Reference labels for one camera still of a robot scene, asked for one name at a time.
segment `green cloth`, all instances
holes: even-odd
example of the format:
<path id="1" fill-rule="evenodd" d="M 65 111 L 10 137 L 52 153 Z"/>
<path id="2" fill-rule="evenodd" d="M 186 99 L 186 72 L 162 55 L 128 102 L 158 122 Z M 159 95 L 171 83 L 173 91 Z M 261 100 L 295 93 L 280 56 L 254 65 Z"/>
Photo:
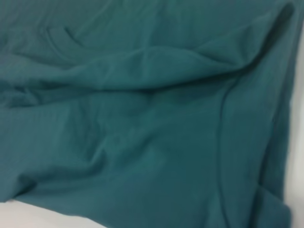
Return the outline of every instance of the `green cloth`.
<path id="1" fill-rule="evenodd" d="M 0 0 L 0 201 L 109 228 L 288 228 L 301 0 Z"/>

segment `garment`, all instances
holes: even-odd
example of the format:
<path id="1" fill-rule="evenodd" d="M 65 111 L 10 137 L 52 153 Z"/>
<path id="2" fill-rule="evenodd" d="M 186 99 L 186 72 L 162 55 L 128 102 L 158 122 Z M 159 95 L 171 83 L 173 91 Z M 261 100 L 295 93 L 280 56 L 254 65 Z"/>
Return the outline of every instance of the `garment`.
<path id="1" fill-rule="evenodd" d="M 3 29 L 0 200 L 109 228 L 289 227 L 303 10 L 113 0 L 81 25 L 75 15 Z"/>

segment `teal shirt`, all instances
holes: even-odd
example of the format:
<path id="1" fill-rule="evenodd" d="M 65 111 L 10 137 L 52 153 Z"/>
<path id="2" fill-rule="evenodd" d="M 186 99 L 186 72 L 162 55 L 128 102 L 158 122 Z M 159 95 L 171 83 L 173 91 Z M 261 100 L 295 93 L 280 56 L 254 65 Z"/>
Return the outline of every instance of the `teal shirt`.
<path id="1" fill-rule="evenodd" d="M 290 227 L 301 0 L 0 2 L 0 201 L 109 228 Z"/>

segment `white surface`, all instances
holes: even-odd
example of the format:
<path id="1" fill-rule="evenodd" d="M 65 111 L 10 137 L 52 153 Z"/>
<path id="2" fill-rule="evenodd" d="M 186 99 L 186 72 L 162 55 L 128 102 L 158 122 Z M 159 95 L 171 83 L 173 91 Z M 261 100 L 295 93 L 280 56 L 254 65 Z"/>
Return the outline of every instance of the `white surface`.
<path id="1" fill-rule="evenodd" d="M 304 38 L 300 45 L 294 95 L 285 199 L 293 228 L 304 228 Z M 0 228 L 103 228 L 86 218 L 64 216 L 20 202 L 0 204 Z"/>

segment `teal fabric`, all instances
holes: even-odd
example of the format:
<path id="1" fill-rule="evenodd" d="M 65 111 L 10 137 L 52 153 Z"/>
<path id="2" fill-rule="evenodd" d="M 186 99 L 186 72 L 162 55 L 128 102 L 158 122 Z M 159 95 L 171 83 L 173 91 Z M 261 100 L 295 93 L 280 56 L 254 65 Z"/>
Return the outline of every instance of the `teal fabric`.
<path id="1" fill-rule="evenodd" d="M 0 201 L 109 228 L 289 228 L 301 0 L 0 0 Z"/>

